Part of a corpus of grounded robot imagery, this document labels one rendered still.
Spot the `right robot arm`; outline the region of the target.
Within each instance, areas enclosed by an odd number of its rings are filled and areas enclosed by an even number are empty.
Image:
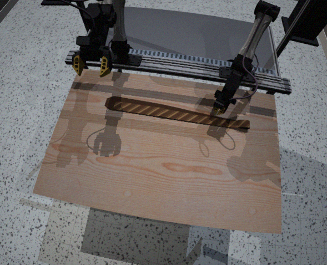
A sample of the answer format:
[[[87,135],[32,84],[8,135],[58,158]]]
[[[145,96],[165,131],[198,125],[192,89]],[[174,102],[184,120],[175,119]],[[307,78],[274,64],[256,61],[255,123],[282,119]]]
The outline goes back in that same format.
[[[113,28],[111,44],[112,62],[115,64],[140,66],[142,56],[128,54],[130,45],[127,44],[127,36],[125,34],[124,6],[125,0],[102,0],[97,1],[97,3],[89,3],[85,10],[92,15],[95,29],[92,29],[93,22],[91,18],[83,12],[83,17],[91,32],[88,36],[76,37],[76,45],[93,48],[94,45],[101,45],[97,36],[101,35],[107,40],[109,28]]]

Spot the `black slotted metal crossbar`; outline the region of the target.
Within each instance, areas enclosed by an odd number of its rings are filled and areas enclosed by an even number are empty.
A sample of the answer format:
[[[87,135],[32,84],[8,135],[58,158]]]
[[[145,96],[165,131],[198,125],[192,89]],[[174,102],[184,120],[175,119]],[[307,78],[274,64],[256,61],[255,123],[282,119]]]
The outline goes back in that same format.
[[[72,55],[78,50],[70,50],[65,63],[72,65]],[[101,67],[102,59],[100,62],[86,61],[85,66],[89,67]],[[149,72],[157,74],[174,75],[179,77],[194,78],[208,81],[215,81],[219,83],[225,83],[226,78],[219,77],[219,70],[194,67],[190,65],[156,62],[151,60],[142,60],[140,66],[115,64],[113,63],[113,69],[133,70],[139,72]],[[266,78],[255,77],[258,81],[258,88],[261,90],[272,91],[276,93],[282,93],[289,95],[291,90],[290,79],[281,78],[281,81],[271,80]],[[240,86],[248,88],[256,88],[256,82],[250,83],[241,81]]]

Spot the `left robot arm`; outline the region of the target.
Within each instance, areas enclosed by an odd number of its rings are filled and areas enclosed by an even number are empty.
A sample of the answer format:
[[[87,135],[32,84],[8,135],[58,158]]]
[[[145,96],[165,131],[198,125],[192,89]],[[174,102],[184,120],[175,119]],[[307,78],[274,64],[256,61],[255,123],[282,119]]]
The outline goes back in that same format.
[[[267,10],[264,14],[265,10],[268,9],[270,6],[275,6],[268,2],[260,0],[254,10],[255,21],[253,27],[250,31],[248,39],[246,40],[245,44],[239,51],[237,57],[234,58],[232,65],[230,68],[220,67],[219,68],[219,77],[226,78],[225,85],[229,90],[237,90],[240,86],[240,81],[255,83],[253,77],[248,74],[245,69],[243,68],[243,57],[244,59],[244,66],[246,70],[251,72],[251,74],[255,77],[255,72],[252,72],[253,65],[251,64],[254,58],[254,53],[256,47],[259,43],[262,34],[264,33],[265,29],[269,26],[270,22],[274,22],[280,12],[280,7],[276,6]],[[256,13],[257,12],[257,13]],[[222,69],[222,70],[221,70]],[[233,71],[234,72],[233,72]],[[244,75],[244,76],[243,76]],[[229,77],[230,76],[230,77]],[[220,93],[214,103],[213,106],[223,109],[223,107],[228,108],[229,104],[232,102],[229,100],[230,97],[225,96],[224,94]],[[230,102],[229,102],[230,101]]]

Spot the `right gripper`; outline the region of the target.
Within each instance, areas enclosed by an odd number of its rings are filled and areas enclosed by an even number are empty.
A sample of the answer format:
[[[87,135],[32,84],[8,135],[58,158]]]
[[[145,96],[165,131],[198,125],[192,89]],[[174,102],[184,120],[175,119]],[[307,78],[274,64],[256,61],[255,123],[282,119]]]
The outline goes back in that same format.
[[[81,76],[86,61],[100,62],[100,58],[102,58],[100,77],[102,78],[111,73],[113,68],[112,57],[108,46],[105,46],[106,39],[100,35],[97,38],[101,45],[94,45],[94,48],[80,47],[80,52],[74,52],[72,55],[72,67],[79,76]]]

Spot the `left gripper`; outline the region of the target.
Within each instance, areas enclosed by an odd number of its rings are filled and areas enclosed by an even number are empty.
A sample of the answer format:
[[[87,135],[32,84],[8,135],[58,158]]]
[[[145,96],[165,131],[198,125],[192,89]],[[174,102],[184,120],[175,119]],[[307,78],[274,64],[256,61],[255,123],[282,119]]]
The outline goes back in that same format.
[[[219,90],[217,90],[217,91],[215,92],[214,95],[216,95],[216,96],[214,96],[214,97],[217,98],[218,95],[219,95],[220,93],[222,93],[222,94],[224,94],[225,96],[228,96],[228,97],[230,97],[230,98],[231,98],[231,97],[233,98],[235,92],[236,92],[236,90],[231,91],[231,90],[228,90],[228,89],[226,88],[226,86],[224,86],[222,92],[219,91]],[[232,100],[231,103],[232,103],[232,104],[235,104],[236,102],[237,102],[237,101],[234,99],[234,100]],[[215,114],[217,114],[219,108],[217,108],[217,107],[214,106],[213,109],[214,109]],[[220,111],[218,112],[217,115],[224,114],[226,110],[227,110],[227,108],[225,108],[225,107],[224,107],[222,110],[220,109]]]

